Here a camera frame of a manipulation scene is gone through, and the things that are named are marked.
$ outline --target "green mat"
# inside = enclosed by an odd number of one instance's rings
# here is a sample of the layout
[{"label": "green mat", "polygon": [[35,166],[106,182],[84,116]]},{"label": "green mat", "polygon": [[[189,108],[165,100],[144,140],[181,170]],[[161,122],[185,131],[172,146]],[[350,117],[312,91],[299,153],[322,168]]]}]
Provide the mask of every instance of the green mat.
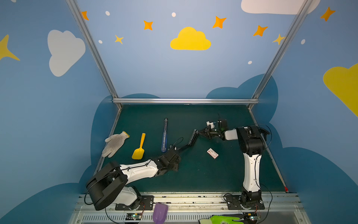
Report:
[{"label": "green mat", "polygon": [[[161,141],[164,119],[168,118],[168,146],[178,138],[188,143],[193,130],[206,127],[206,121],[227,119],[229,129],[253,124],[245,105],[124,105],[114,133],[127,132],[130,138],[112,158],[105,158],[103,165],[112,160],[119,164],[143,162],[162,155]],[[139,148],[142,133],[146,133],[143,159],[132,159],[133,151]],[[213,159],[207,150],[212,148],[219,154]],[[237,140],[208,140],[199,136],[194,147],[183,151],[179,171],[144,178],[128,184],[139,191],[155,192],[230,192],[241,191],[244,180],[244,157]],[[284,191],[284,186],[265,151],[260,165],[260,182],[270,191]]]}]

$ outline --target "yellow toy spade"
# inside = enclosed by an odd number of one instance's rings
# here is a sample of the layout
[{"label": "yellow toy spade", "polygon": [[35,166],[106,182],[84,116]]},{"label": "yellow toy spade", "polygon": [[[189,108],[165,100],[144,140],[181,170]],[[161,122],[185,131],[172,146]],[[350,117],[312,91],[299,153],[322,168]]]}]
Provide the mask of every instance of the yellow toy spade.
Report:
[{"label": "yellow toy spade", "polygon": [[145,133],[142,133],[142,138],[140,139],[140,146],[138,149],[134,150],[132,159],[142,159],[143,158],[144,149],[142,148],[142,146],[144,143],[144,138],[145,138]]}]

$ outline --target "purple object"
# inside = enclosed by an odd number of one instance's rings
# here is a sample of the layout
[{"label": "purple object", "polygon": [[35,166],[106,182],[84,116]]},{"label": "purple object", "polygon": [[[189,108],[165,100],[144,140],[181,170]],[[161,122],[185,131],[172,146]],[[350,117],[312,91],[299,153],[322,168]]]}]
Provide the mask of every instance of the purple object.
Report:
[{"label": "purple object", "polygon": [[166,204],[156,203],[153,212],[153,221],[155,224],[163,224],[166,219],[168,206]]}]

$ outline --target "yellow shovel blade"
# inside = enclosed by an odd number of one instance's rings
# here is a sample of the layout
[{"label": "yellow shovel blade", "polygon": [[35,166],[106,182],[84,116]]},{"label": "yellow shovel blade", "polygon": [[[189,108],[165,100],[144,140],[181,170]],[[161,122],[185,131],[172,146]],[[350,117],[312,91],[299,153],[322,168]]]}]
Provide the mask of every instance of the yellow shovel blade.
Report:
[{"label": "yellow shovel blade", "polygon": [[143,154],[144,154],[144,149],[143,148],[138,148],[138,149],[134,150],[133,155],[132,155],[132,159],[142,159]]}]

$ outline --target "glove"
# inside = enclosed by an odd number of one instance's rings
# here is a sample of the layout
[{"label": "glove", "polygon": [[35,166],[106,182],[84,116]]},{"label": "glove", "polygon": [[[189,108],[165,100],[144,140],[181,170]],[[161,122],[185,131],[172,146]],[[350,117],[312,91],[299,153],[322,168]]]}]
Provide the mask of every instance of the glove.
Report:
[{"label": "glove", "polygon": [[129,138],[129,135],[126,132],[122,132],[121,134],[114,134],[106,138],[105,142],[108,143],[102,151],[102,157],[108,156],[108,158],[111,158],[117,152],[117,150],[122,147],[126,138]]}]

